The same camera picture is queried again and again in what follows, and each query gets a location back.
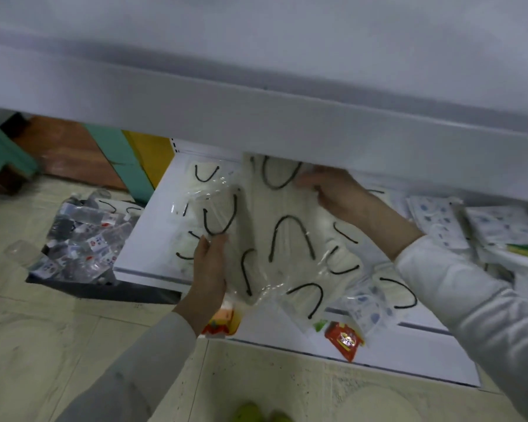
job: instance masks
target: white sleeve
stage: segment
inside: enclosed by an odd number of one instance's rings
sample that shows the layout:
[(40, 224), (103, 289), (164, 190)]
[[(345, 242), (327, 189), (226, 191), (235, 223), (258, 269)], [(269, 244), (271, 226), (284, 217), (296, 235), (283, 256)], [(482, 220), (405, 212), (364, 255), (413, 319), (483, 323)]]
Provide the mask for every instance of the white sleeve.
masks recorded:
[(528, 299), (428, 236), (395, 267), (528, 420)]
[(57, 422), (147, 422), (195, 343), (187, 321), (169, 313), (76, 397)]

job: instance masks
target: yellow panel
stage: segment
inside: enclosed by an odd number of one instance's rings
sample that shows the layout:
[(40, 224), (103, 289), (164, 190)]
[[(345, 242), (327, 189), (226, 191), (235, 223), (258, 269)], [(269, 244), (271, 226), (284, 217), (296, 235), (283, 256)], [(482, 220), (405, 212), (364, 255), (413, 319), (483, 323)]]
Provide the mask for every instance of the yellow panel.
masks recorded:
[(133, 148), (137, 160), (148, 176), (148, 180), (156, 188), (174, 158), (170, 139), (127, 130), (124, 130), (123, 134)]

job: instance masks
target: green shoe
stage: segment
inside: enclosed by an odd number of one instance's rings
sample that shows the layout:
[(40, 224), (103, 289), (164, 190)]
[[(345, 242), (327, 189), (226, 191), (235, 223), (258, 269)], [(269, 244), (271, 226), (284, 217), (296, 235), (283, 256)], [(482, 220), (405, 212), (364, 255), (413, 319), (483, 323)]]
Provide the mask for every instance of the green shoe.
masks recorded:
[(256, 404), (244, 404), (235, 412), (232, 422), (264, 422), (264, 416)]
[(275, 413), (272, 416), (272, 419), (270, 420), (270, 422), (293, 422), (293, 420), (291, 420), (291, 418), (288, 418), (283, 413)]

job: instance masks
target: red snack package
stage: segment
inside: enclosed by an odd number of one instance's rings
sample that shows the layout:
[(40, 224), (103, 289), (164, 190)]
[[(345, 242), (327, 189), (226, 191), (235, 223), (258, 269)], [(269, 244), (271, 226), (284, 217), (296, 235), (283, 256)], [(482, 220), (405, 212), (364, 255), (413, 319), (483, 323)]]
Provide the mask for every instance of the red snack package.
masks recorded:
[(349, 362), (352, 362), (358, 347), (364, 343), (358, 333), (344, 323), (332, 322), (325, 332), (325, 338), (330, 340)]

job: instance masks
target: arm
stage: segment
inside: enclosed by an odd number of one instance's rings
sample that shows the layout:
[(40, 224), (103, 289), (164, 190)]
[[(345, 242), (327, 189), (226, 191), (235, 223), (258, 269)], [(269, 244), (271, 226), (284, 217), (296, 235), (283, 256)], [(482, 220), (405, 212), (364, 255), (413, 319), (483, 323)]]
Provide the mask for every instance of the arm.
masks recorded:
[(318, 188), (320, 205), (364, 231), (395, 262), (419, 300), (528, 419), (528, 300), (423, 237), (346, 171), (319, 168), (298, 184)]
[(225, 295), (223, 247), (202, 237), (194, 282), (174, 311), (144, 333), (61, 413), (57, 422), (147, 422), (180, 374), (197, 336)]

